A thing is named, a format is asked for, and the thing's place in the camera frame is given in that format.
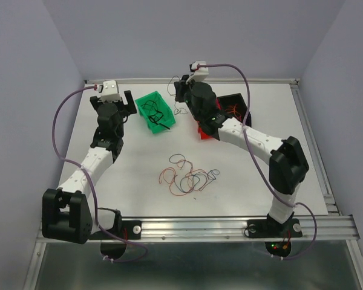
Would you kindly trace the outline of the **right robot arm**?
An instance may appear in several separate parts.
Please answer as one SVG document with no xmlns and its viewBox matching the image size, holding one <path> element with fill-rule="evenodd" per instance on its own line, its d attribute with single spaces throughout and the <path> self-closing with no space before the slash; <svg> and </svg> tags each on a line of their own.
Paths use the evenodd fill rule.
<svg viewBox="0 0 363 290">
<path fill-rule="evenodd" d="M 288 229 L 293 216 L 299 185 L 309 164 L 299 140 L 272 137 L 253 129 L 217 106 L 217 96 L 205 82 L 195 82 L 188 75 L 174 82 L 175 100 L 185 103 L 201 130 L 218 141 L 249 152 L 254 163 L 265 162 L 269 174 L 263 178 L 272 190 L 272 205 L 267 215 L 267 231 L 279 236 Z"/>
</svg>

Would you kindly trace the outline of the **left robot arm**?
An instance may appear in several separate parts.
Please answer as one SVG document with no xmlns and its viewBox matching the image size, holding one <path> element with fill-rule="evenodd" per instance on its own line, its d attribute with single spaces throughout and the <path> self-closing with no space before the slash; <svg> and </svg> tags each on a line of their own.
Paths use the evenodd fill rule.
<svg viewBox="0 0 363 290">
<path fill-rule="evenodd" d="M 123 147 L 124 124 L 137 109 L 131 91 L 124 98 L 111 94 L 112 85 L 94 85 L 99 97 L 90 98 L 97 112 L 97 128 L 90 148 L 81 163 L 58 155 L 65 163 L 75 165 L 74 173 L 56 189 L 47 189 L 42 197 L 42 235 L 47 239 L 84 244 L 97 230 L 110 238 L 122 233 L 122 219 L 115 211 L 102 226 L 98 211 L 91 211 L 88 198 L 97 201 L 95 186 L 100 177 L 114 164 Z"/>
</svg>

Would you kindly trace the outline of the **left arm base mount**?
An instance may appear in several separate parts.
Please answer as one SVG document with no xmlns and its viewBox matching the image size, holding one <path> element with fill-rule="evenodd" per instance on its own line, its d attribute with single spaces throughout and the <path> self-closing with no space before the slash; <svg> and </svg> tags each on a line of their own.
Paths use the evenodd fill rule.
<svg viewBox="0 0 363 290">
<path fill-rule="evenodd" d="M 118 231 L 116 227 L 109 229 L 108 232 L 121 238 L 128 240 L 140 240 L 141 239 L 142 222 L 140 220 L 122 220 L 122 226 Z M 89 240 L 111 240 L 111 236 L 98 230 L 93 233 Z"/>
</svg>

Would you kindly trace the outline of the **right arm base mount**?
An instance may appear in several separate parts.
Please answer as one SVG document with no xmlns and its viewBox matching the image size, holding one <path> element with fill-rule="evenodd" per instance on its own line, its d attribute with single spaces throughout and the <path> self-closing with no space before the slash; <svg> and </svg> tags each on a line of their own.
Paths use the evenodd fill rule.
<svg viewBox="0 0 363 290">
<path fill-rule="evenodd" d="M 244 235 L 251 239 L 272 239 L 284 237 L 302 237 L 299 220 L 290 218 L 283 224 L 267 217 L 265 219 L 248 220 Z"/>
</svg>

